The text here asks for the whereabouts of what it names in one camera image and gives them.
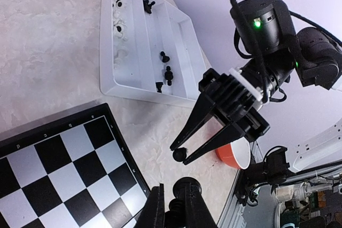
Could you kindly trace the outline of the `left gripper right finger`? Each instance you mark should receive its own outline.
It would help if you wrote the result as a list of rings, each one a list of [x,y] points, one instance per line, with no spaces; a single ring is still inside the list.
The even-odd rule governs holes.
[[[185,179],[185,227],[217,228],[201,195],[201,185],[194,178]]]

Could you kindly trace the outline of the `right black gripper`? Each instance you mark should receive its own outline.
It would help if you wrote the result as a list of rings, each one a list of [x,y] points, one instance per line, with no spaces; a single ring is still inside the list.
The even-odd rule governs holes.
[[[199,82],[199,91],[200,96],[170,150],[180,148],[213,117],[224,127],[187,157],[183,164],[189,164],[241,137],[255,141],[270,129],[269,123],[254,106],[257,103],[255,96],[232,75],[219,74],[210,68]]]

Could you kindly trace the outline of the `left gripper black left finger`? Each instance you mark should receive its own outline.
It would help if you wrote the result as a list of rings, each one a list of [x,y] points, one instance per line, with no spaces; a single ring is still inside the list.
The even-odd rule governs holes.
[[[164,184],[154,186],[136,223],[137,228],[165,227]]]

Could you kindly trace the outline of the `black pawn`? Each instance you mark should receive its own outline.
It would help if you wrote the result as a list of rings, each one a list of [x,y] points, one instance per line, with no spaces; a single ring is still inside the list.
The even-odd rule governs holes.
[[[183,162],[187,158],[187,151],[184,147],[175,149],[173,151],[173,159],[176,162]]]

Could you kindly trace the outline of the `black grey chessboard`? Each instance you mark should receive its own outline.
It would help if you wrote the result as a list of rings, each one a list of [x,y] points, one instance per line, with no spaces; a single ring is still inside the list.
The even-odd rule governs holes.
[[[1,227],[134,227],[149,193],[108,104],[1,140]]]

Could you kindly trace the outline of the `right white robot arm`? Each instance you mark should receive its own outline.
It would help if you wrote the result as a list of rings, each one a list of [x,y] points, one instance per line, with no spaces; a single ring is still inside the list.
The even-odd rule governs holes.
[[[269,130],[259,108],[277,102],[274,93],[298,74],[303,87],[336,89],[341,81],[341,41],[308,21],[297,32],[283,0],[229,0],[235,23],[234,46],[245,66],[219,74],[208,69],[199,97],[182,131],[172,142],[173,158],[184,165],[244,138],[256,141]]]

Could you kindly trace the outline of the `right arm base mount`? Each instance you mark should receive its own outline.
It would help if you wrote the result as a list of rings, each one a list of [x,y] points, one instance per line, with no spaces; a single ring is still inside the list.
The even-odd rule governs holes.
[[[256,197],[252,194],[261,186],[281,184],[293,175],[286,160],[286,152],[286,147],[275,146],[267,152],[261,162],[253,163],[240,172],[234,195],[241,205],[254,203]]]

